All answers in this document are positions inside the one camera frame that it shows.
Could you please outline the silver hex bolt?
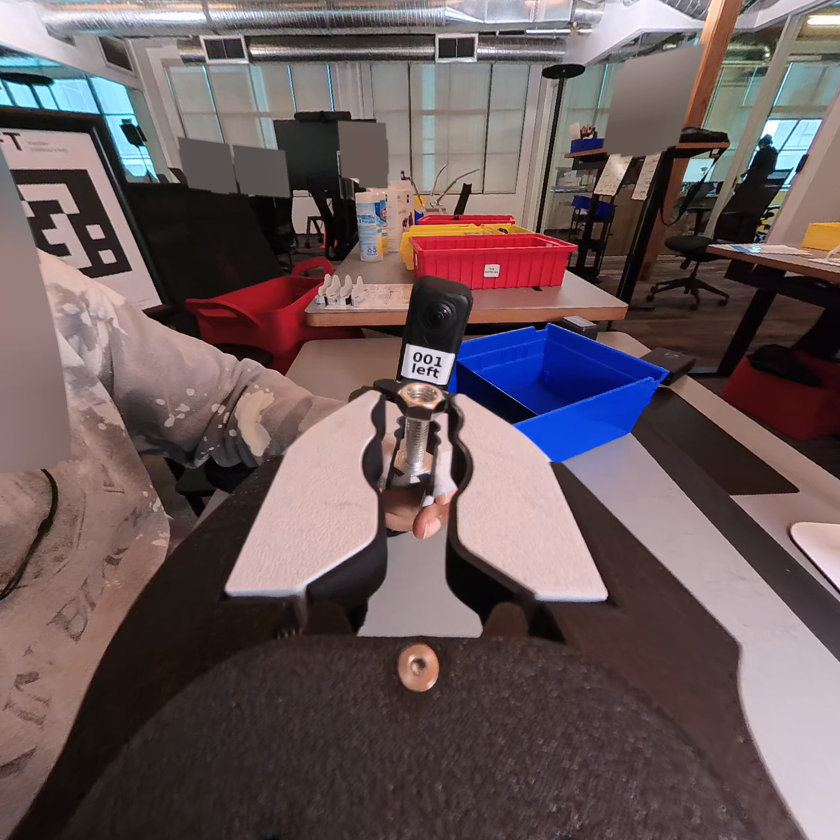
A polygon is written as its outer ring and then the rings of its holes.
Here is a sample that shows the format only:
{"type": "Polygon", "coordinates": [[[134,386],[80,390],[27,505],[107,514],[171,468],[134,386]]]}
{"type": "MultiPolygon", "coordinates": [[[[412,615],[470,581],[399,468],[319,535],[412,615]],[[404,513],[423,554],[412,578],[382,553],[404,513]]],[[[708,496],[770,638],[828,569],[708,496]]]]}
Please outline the silver hex bolt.
{"type": "Polygon", "coordinates": [[[399,483],[405,487],[428,483],[434,475],[437,448],[436,419],[405,413],[401,443],[394,462],[399,483]]]}

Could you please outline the black office chair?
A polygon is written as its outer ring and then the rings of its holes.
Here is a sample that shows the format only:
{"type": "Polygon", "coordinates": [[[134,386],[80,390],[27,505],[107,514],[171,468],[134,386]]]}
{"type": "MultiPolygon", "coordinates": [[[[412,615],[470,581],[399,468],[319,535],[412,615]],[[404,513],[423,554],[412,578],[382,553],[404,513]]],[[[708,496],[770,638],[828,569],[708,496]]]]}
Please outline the black office chair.
{"type": "Polygon", "coordinates": [[[680,268],[685,270],[693,265],[692,271],[687,277],[655,283],[651,286],[645,300],[653,301],[656,295],[663,291],[681,289],[685,294],[693,297],[694,302],[690,309],[695,311],[700,306],[700,291],[705,290],[721,298],[718,302],[720,307],[726,306],[729,302],[729,294],[707,284],[697,276],[702,264],[720,259],[718,255],[709,254],[707,249],[710,245],[752,243],[761,217],[781,189],[782,183],[782,180],[769,179],[755,187],[747,187],[746,183],[741,184],[721,211],[710,237],[681,235],[667,238],[665,247],[684,258],[680,268]]]}

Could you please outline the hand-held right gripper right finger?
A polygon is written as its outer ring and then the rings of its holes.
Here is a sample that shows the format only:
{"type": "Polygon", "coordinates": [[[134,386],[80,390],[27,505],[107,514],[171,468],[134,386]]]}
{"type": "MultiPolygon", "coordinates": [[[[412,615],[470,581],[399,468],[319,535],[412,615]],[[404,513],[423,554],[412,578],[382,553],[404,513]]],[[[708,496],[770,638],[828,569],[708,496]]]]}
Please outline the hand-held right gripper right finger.
{"type": "Polygon", "coordinates": [[[451,408],[453,547],[531,601],[605,602],[606,585],[549,457],[467,395],[455,395],[451,408]]]}

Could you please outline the wooden desk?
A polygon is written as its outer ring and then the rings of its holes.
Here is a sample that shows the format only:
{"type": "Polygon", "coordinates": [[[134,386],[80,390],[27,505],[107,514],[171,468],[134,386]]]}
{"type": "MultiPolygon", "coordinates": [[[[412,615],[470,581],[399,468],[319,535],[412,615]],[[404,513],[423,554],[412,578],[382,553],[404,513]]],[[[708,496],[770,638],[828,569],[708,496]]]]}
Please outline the wooden desk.
{"type": "MultiPolygon", "coordinates": [[[[353,248],[338,267],[342,278],[362,277],[374,285],[411,286],[414,274],[408,271],[397,253],[388,253],[383,260],[364,262],[359,249],[353,248]]],[[[565,317],[580,316],[593,322],[621,321],[628,306],[602,288],[566,271],[563,285],[516,289],[475,290],[469,324],[534,324],[557,322],[565,317]]],[[[310,304],[305,312],[306,324],[327,327],[395,327],[403,326],[403,310],[359,310],[353,307],[319,307],[310,304]]]]}
{"type": "Polygon", "coordinates": [[[744,268],[730,268],[727,278],[754,289],[753,297],[744,312],[714,375],[729,377],[735,371],[764,318],[777,297],[808,303],[826,310],[839,309],[838,265],[820,262],[813,253],[777,255],[735,245],[709,245],[708,256],[717,256],[744,264],[744,268]]]}

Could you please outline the red plastic tub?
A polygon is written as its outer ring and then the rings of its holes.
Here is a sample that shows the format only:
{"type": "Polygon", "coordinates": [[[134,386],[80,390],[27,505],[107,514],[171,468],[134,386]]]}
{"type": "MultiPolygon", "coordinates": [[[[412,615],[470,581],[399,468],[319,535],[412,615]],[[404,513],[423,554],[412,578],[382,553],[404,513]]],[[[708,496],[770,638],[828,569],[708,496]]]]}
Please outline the red plastic tub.
{"type": "Polygon", "coordinates": [[[238,344],[267,351],[271,368],[286,374],[301,347],[315,340],[356,340],[358,328],[319,328],[306,322],[305,311],[323,279],[303,276],[306,270],[333,272],[323,257],[295,266],[290,275],[232,291],[212,299],[187,299],[185,308],[197,318],[202,339],[210,344],[238,344]]]}

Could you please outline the person's left forearm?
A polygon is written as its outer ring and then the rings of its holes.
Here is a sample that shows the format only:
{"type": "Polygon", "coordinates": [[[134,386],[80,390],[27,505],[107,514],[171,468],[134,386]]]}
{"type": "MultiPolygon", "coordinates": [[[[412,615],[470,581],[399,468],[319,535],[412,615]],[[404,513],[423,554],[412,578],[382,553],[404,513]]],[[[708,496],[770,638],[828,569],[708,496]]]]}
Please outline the person's left forearm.
{"type": "Polygon", "coordinates": [[[70,420],[184,466],[259,466],[343,401],[165,327],[117,292],[38,251],[70,420]]]}

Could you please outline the blue plastic bin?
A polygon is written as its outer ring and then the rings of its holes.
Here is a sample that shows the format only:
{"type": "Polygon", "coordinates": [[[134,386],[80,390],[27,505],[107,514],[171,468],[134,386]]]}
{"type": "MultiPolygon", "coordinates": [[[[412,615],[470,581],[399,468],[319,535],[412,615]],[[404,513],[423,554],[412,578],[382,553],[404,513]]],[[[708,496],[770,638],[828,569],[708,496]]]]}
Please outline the blue plastic bin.
{"type": "Polygon", "coordinates": [[[548,325],[465,341],[450,385],[561,463],[630,434],[666,376],[655,364],[548,325]]]}

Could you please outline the red bag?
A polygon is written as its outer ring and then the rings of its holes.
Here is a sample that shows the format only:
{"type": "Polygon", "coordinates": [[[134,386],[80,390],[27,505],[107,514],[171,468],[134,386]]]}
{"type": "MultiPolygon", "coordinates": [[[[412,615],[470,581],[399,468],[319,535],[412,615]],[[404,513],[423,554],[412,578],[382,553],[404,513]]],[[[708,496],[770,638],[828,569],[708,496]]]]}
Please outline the red bag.
{"type": "Polygon", "coordinates": [[[800,441],[839,434],[838,363],[808,353],[764,345],[740,361],[720,396],[800,441]]]}

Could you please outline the instruction sheet stand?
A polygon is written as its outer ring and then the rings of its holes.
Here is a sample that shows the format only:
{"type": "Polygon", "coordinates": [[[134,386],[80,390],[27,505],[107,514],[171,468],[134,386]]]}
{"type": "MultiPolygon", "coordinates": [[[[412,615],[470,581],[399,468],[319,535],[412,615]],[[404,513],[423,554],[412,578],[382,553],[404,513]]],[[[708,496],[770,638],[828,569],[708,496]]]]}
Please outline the instruction sheet stand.
{"type": "Polygon", "coordinates": [[[839,591],[838,523],[799,521],[789,528],[792,541],[839,591]]]}

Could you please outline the row of small white parts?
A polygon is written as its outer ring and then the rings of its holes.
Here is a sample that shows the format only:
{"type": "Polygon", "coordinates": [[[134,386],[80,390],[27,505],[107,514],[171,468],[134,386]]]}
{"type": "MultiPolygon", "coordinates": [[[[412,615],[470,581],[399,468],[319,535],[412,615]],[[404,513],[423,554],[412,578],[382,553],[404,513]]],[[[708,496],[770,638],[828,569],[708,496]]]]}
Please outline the row of small white parts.
{"type": "Polygon", "coordinates": [[[367,286],[362,276],[325,274],[312,303],[319,308],[372,308],[373,287],[367,286]]]}

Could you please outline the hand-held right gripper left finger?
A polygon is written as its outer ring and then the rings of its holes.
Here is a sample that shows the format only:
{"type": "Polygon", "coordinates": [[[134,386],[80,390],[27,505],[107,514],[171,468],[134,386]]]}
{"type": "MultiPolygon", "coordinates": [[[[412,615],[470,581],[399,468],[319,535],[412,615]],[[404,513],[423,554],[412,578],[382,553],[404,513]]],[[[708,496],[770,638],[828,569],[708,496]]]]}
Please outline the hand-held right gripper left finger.
{"type": "Polygon", "coordinates": [[[385,396],[363,392],[287,450],[234,567],[228,598],[278,599],[298,617],[330,602],[365,617],[387,566],[378,490],[385,396]]]}

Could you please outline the framed marker sign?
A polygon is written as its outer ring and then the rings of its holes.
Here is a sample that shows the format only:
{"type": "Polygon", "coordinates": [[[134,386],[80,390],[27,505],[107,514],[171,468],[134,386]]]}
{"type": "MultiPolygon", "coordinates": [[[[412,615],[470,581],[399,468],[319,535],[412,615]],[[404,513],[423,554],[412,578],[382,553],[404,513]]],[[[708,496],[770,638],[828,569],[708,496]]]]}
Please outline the framed marker sign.
{"type": "Polygon", "coordinates": [[[2,106],[1,144],[37,248],[144,311],[172,309],[103,118],[2,106]]]}

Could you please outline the red plastic bin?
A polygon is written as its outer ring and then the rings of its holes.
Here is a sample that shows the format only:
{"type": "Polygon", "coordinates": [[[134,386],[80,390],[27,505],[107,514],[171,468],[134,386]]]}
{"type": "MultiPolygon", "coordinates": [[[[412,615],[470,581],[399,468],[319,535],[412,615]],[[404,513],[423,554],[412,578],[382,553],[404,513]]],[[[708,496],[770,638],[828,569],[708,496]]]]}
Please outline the red plastic bin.
{"type": "Polygon", "coordinates": [[[471,290],[559,287],[577,246],[542,234],[414,238],[416,277],[457,281],[471,290]]]}

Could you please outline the silver hex nut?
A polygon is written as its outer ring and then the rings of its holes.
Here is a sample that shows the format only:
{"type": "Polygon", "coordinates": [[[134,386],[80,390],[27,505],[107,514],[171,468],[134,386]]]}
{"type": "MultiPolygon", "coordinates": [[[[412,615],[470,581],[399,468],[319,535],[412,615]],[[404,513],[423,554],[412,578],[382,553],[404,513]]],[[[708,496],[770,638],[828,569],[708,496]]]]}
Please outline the silver hex nut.
{"type": "Polygon", "coordinates": [[[403,414],[410,417],[431,416],[445,405],[446,397],[433,384],[410,381],[403,384],[396,392],[396,401],[403,414]]]}

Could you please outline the white plastic bottle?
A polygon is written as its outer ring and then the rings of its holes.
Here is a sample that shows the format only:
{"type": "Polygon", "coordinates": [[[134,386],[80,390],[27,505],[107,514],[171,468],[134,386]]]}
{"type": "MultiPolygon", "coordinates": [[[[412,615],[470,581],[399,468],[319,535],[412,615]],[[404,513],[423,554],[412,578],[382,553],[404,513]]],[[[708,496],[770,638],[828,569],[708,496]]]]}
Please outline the white plastic bottle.
{"type": "Polygon", "coordinates": [[[354,202],[360,259],[365,263],[381,261],[388,248],[386,191],[375,188],[357,193],[354,202]]]}

